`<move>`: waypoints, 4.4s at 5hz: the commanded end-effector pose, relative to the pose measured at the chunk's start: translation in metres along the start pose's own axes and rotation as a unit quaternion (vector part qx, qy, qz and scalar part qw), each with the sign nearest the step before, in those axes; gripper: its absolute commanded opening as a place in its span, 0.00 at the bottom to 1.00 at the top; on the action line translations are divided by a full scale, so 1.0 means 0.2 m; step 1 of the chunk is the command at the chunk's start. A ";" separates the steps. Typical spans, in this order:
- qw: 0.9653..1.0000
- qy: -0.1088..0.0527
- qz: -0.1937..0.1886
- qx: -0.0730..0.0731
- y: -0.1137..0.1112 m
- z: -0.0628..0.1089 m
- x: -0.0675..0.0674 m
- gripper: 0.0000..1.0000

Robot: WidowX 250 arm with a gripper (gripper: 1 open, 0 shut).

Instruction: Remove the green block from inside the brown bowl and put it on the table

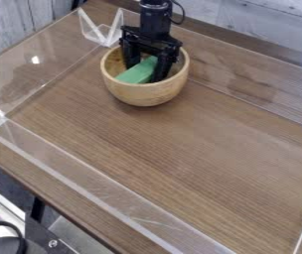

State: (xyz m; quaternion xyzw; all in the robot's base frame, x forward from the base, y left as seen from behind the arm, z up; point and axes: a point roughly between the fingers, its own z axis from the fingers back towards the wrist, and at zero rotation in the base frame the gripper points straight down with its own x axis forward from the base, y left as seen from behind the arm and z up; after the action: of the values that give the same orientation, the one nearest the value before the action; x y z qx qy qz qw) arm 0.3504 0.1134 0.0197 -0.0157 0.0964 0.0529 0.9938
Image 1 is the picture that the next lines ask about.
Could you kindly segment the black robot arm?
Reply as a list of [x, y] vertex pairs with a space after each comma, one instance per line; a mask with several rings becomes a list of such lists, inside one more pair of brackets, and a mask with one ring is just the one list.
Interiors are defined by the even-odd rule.
[[163, 80], [178, 61], [183, 43], [171, 36], [171, 24], [181, 25], [182, 20], [173, 20], [173, 7], [179, 5], [175, 0], [140, 0], [139, 26], [123, 25], [119, 45], [123, 53], [124, 65], [135, 67], [142, 61], [142, 55], [156, 58], [151, 74], [151, 82]]

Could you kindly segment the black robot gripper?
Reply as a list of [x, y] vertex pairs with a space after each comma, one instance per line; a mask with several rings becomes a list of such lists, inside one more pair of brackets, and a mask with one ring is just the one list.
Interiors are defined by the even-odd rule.
[[173, 20], [173, 7], [173, 4], [142, 4], [139, 25], [122, 26], [119, 44], [126, 67], [132, 68], [140, 63], [142, 54], [158, 58], [152, 82], [162, 81], [167, 77], [183, 46], [183, 43], [171, 36], [171, 25], [183, 23]]

